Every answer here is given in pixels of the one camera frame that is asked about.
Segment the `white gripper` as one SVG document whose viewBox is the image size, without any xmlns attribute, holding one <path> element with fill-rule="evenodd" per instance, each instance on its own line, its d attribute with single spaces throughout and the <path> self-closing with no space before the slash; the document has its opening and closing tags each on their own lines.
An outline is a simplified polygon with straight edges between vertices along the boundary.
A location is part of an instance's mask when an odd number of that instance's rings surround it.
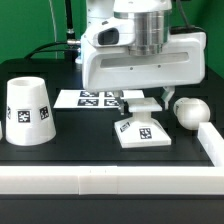
<svg viewBox="0 0 224 224">
<path fill-rule="evenodd" d="M 135 40 L 134 22 L 116 18 L 89 26 L 81 39 L 84 89 L 114 91 L 121 115 L 125 106 L 119 90 L 164 87 L 162 100 L 168 109 L 174 86 L 196 84 L 204 78 L 205 33 L 170 35 L 160 53 L 147 56 L 130 53 Z"/>
</svg>

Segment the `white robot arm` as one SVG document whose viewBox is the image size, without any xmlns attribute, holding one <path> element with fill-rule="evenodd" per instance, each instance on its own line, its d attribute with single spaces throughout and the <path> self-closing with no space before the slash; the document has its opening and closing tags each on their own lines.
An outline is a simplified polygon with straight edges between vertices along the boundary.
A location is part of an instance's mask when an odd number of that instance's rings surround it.
<svg viewBox="0 0 224 224">
<path fill-rule="evenodd" d="M 176 86 L 203 80 L 206 34 L 191 26 L 174 34 L 171 0 L 86 0 L 86 11 L 81 61 L 88 92 L 112 92 L 123 110 L 123 90 L 162 87 L 168 101 Z"/>
</svg>

